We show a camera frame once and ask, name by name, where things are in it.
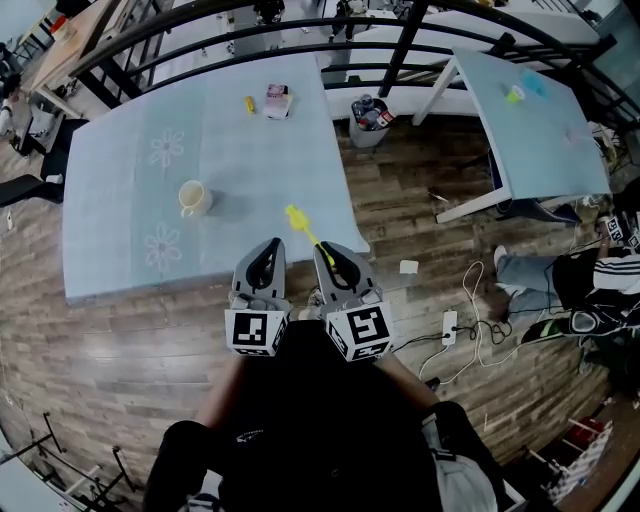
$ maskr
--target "trash can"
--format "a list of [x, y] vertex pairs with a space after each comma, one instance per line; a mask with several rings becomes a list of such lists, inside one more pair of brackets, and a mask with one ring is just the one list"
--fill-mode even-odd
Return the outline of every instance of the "trash can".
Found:
[[[383, 101], [379, 99], [374, 99], [374, 105], [384, 106], [386, 109], [386, 105]], [[384, 136], [389, 131], [389, 128], [384, 128], [383, 130], [374, 130], [374, 131], [366, 131], [363, 130], [358, 121], [356, 120], [356, 116], [353, 114], [353, 108], [349, 109], [349, 136], [351, 137], [351, 141], [353, 145], [357, 148], [372, 148], [377, 146], [380, 141], [384, 138]]]

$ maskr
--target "yellow object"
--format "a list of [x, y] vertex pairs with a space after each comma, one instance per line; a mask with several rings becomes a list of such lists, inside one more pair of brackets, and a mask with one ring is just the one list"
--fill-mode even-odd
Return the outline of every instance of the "yellow object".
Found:
[[507, 94], [507, 103], [518, 103], [524, 99], [524, 91], [517, 85], [511, 87]]
[[249, 114], [254, 115], [256, 113], [256, 104], [253, 102], [253, 98], [251, 96], [245, 96], [244, 104], [247, 107], [247, 112]]
[[306, 213], [304, 213], [293, 204], [287, 206], [284, 211], [289, 216], [289, 224], [291, 224], [291, 229], [293, 229], [294, 231], [304, 231], [304, 233], [306, 233], [306, 235], [309, 237], [311, 243], [320, 247], [320, 249], [322, 249], [322, 251], [327, 255], [329, 264], [333, 267], [336, 262], [329, 255], [326, 249], [320, 245], [320, 240], [318, 240], [311, 232], [311, 223], [309, 222]]

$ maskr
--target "black shirt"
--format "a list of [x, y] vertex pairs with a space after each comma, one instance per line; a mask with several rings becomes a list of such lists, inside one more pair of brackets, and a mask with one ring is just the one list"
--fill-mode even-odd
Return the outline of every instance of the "black shirt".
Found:
[[[624, 257], [627, 249], [609, 250], [611, 257]], [[638, 295], [624, 295], [616, 290], [594, 292], [593, 270], [598, 259], [598, 249], [587, 249], [576, 254], [560, 256], [553, 263], [553, 285], [564, 309], [583, 307], [585, 304], [607, 304], [620, 308], [633, 306]]]
[[[224, 428], [189, 421], [169, 428], [145, 511], [178, 510], [207, 469], [223, 477], [226, 512], [441, 510], [421, 433], [431, 411], [416, 411], [371, 362], [346, 363], [321, 322], [292, 322], [275, 358], [247, 365]], [[436, 408], [443, 447], [476, 461], [500, 496], [499, 467], [462, 408]]]
[[273, 23], [273, 18], [284, 10], [283, 0], [258, 0], [253, 6], [253, 10], [257, 12], [266, 24]]

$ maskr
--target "white table leg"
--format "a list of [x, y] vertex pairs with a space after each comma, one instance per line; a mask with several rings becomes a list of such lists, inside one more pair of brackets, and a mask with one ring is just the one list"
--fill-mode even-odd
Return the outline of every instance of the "white table leg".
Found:
[[422, 110], [420, 112], [416, 112], [411, 119], [411, 124], [413, 124], [413, 126], [419, 126], [422, 121], [424, 121], [424, 118], [427, 117], [431, 108], [436, 104], [436, 101], [440, 99], [440, 96], [442, 96], [445, 89], [449, 87], [449, 84], [453, 82], [453, 79], [457, 74], [458, 69], [456, 67], [456, 58], [452, 56], [445, 68], [442, 70], [442, 73], [440, 73], [436, 83], [433, 84], [433, 87], [431, 88], [433, 91], [431, 98], [429, 98], [429, 101], [427, 101], [427, 104], [422, 108]]
[[489, 208], [490, 206], [506, 201], [507, 199], [511, 199], [511, 192], [507, 187], [502, 187], [483, 196], [476, 197], [471, 201], [467, 201], [455, 208], [451, 208], [446, 212], [442, 212], [440, 215], [436, 216], [436, 221], [438, 224], [449, 222], [450, 220], [463, 217], [470, 213], [477, 212], [478, 210], [484, 210], [485, 208]]
[[82, 119], [82, 114], [75, 110], [71, 105], [69, 105], [66, 101], [64, 101], [59, 96], [53, 94], [53, 91], [49, 89], [46, 85], [38, 87], [37, 92], [48, 99], [51, 103], [53, 103], [56, 107], [61, 109], [67, 115], [74, 117], [76, 119]]

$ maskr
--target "small table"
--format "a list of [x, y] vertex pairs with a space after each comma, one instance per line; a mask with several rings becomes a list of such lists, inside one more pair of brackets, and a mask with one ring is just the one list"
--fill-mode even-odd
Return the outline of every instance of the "small table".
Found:
[[40, 41], [38, 36], [36, 36], [35, 31], [38, 29], [38, 27], [40, 27], [40, 29], [47, 35], [47, 37], [53, 39], [53, 37], [51, 36], [51, 32], [49, 32], [49, 27], [51, 27], [52, 25], [51, 20], [49, 20], [49, 16], [54, 9], [55, 7], [51, 7], [45, 14], [42, 15], [42, 18], [36, 21], [33, 26], [24, 33], [20, 41], [18, 41], [18, 48], [22, 46], [27, 39], [31, 39], [40, 48], [42, 48], [42, 51], [47, 51], [47, 46], [42, 41]]
[[[387, 19], [387, 20], [397, 20], [398, 17], [394, 14], [393, 11], [388, 11], [385, 9], [368, 9], [367, 10], [367, 14], [365, 15], [365, 17], [367, 18], [383, 18], [383, 19]], [[367, 26], [366, 30], [369, 30], [371, 28], [377, 28], [380, 25], [369, 25]]]
[[[284, 120], [261, 113], [270, 83], [293, 93]], [[204, 217], [180, 216], [178, 191], [191, 179], [213, 192]], [[63, 206], [67, 300], [232, 272], [271, 237], [283, 240], [288, 262], [308, 260], [311, 244], [290, 228], [289, 204], [307, 213], [320, 240], [369, 250], [313, 54], [239, 64], [140, 96], [74, 134]]]
[[[508, 199], [608, 194], [609, 183], [591, 129], [573, 91], [523, 66], [454, 48], [413, 124], [422, 123], [460, 74], [482, 121], [502, 187], [437, 216], [439, 223]], [[513, 85], [525, 99], [508, 103]]]
[[[105, 27], [102, 34], [103, 39], [113, 37], [122, 30], [129, 15], [129, 9], [127, 9], [127, 7], [129, 7], [130, 4], [131, 0], [120, 1], [120, 4]], [[53, 43], [42, 59], [42, 64], [35, 78], [31, 84], [28, 84], [30, 91], [40, 93], [67, 115], [76, 119], [81, 118], [82, 114], [59, 96], [56, 96], [49, 88], [49, 85], [67, 76], [69, 69], [71, 69], [82, 53], [98, 19], [108, 5], [109, 0], [97, 0], [75, 18], [69, 20], [69, 23], [76, 29], [76, 33], [67, 41], [56, 41]]]

